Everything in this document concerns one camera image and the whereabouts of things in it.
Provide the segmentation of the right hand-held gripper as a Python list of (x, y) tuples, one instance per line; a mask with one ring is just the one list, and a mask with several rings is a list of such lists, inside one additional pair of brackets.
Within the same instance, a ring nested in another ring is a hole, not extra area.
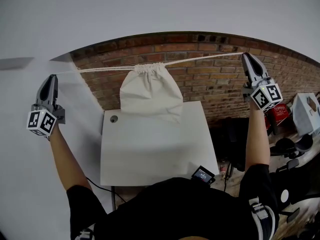
[(253, 101), (261, 111), (268, 111), (283, 101), (279, 85), (269, 77), (265, 65), (253, 54), (241, 56), (244, 74), (248, 82), (243, 85), (245, 102)]

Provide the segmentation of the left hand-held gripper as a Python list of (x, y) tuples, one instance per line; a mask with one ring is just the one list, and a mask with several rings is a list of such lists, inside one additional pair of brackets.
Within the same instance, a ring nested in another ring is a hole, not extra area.
[(48, 76), (39, 87), (35, 104), (27, 115), (26, 129), (37, 136), (49, 137), (55, 124), (65, 124), (65, 109), (56, 104), (58, 77)]

